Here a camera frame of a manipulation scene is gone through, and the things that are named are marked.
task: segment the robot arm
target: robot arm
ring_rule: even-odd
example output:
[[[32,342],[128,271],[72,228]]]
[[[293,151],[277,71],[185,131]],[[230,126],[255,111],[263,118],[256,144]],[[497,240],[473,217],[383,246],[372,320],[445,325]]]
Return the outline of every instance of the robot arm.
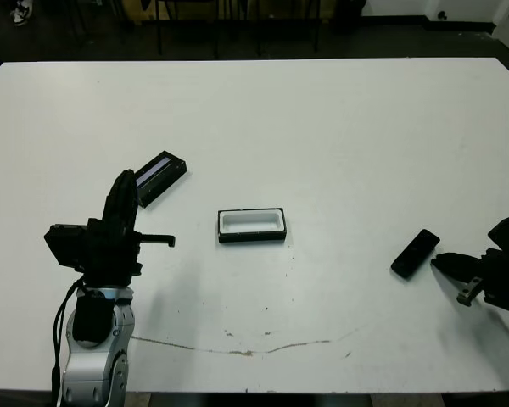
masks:
[[[106,199],[102,219],[86,226],[54,225],[45,240],[59,264],[83,274],[66,295],[55,318],[53,403],[103,407],[124,404],[128,342],[134,331],[132,276],[141,275],[140,243],[168,243],[167,235],[134,231],[137,187],[134,172],[123,171]],[[68,364],[59,385],[59,350],[65,304],[77,289],[76,311],[68,319]]]

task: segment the black case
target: black case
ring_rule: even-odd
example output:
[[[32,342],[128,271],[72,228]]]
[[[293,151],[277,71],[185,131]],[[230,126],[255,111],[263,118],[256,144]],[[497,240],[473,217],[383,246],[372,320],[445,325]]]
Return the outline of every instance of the black case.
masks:
[[[136,179],[151,170],[156,164],[165,158],[170,159],[170,162],[152,174],[146,181],[143,182],[143,184],[137,187],[137,200],[139,206],[142,208],[146,208],[162,192],[168,189],[171,184],[187,172],[187,163],[185,163],[185,161],[168,153],[167,151],[163,151],[136,173]]]

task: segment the black box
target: black box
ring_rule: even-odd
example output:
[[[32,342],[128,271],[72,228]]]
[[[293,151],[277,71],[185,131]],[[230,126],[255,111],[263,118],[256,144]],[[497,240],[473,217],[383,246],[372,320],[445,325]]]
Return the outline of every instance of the black box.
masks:
[[[146,208],[187,172],[187,163],[163,151],[136,173],[137,200]]]

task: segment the cable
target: cable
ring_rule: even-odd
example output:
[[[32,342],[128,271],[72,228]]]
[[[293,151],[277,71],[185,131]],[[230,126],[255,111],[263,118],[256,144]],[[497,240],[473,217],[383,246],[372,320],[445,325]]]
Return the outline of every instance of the cable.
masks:
[[[83,277],[74,282],[68,292],[64,301],[59,307],[53,322],[53,347],[54,347],[54,367],[51,370],[51,396],[52,406],[57,405],[59,401],[59,390],[60,390],[60,345],[62,343],[62,326],[64,324],[64,312],[66,311],[66,304],[74,293],[74,291],[83,287]]]

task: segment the black phone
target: black phone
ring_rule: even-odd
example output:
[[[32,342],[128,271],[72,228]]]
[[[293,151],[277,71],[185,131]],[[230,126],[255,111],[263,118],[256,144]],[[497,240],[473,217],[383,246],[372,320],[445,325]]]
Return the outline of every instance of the black phone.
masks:
[[[390,268],[399,276],[408,279],[437,246],[439,240],[432,232],[422,229],[394,260]]]

